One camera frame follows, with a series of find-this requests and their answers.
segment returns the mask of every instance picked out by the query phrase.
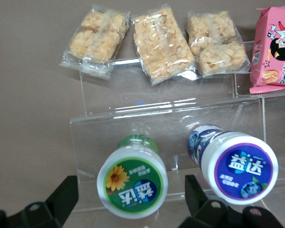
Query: brand logo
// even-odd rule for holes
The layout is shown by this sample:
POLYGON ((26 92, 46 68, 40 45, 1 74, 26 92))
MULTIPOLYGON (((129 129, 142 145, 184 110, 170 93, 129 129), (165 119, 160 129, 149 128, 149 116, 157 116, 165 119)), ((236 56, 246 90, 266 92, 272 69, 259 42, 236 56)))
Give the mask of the brand logo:
POLYGON ((250 154, 241 150, 234 151, 227 158, 227 167, 234 174, 248 172, 261 176, 264 163, 262 158, 251 157, 250 154))
POLYGON ((157 193, 155 184, 150 180, 140 180, 133 188, 118 194, 121 202, 126 206, 135 203, 147 203, 152 201, 157 193))

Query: sunflower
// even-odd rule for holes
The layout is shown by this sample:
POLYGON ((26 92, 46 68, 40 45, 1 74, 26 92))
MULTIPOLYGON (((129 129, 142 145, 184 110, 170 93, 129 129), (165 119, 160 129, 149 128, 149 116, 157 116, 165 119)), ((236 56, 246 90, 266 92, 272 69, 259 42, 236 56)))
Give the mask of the sunflower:
POLYGON ((120 189, 124 189, 125 182, 128 182, 129 178, 130 177, 124 171, 124 167, 116 165, 109 172, 105 186, 111 189, 111 191, 119 191, 120 189))

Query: snack package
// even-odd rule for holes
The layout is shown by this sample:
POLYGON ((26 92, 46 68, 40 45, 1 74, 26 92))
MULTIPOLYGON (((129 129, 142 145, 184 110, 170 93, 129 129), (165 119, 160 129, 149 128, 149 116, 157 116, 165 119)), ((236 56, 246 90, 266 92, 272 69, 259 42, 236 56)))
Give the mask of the snack package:
POLYGON ((129 16, 129 12, 93 6, 71 38, 60 65, 109 79, 129 28, 129 16))
POLYGON ((250 93, 285 89, 285 6, 259 9, 250 93))
POLYGON ((136 52, 152 86, 195 69, 194 57, 168 5, 133 16, 131 22, 136 52))
POLYGON ((244 42, 229 13, 188 13, 189 46, 202 76, 248 73, 244 42))

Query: acrylic display stand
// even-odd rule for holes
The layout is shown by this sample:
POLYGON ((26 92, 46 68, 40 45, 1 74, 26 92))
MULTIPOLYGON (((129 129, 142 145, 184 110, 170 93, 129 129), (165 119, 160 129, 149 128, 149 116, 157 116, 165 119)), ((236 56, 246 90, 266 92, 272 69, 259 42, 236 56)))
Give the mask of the acrylic display stand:
MULTIPOLYGON (((253 42, 246 43, 248 56, 252 47, 253 42)), ((79 202, 66 227, 178 227, 190 215, 184 200, 185 175, 195 175, 205 193, 216 197, 187 153, 188 136, 198 124, 245 132, 274 149, 278 181, 255 205, 266 207, 285 227, 285 90, 250 95, 249 74, 191 80, 190 72, 151 86, 137 59, 116 61, 110 80, 80 76, 86 115, 70 123, 79 202), (169 189, 157 213, 131 220, 113 215, 102 205, 96 179, 118 143, 133 133, 145 134, 157 144, 169 189)), ((240 206, 232 207, 241 211, 240 206)))

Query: white bottle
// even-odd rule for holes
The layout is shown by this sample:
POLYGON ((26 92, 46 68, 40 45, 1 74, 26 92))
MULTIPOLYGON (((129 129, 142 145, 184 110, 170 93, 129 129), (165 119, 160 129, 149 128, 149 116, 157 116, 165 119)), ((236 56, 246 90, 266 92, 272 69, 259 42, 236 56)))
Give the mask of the white bottle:
POLYGON ((257 202, 276 183, 275 153, 264 141, 245 133, 199 126, 189 137, 188 154, 200 165, 214 193, 232 204, 257 202))
POLYGON ((164 202, 168 176, 154 141, 133 134, 120 141, 97 176, 102 203, 113 214, 140 219, 154 213, 164 202))

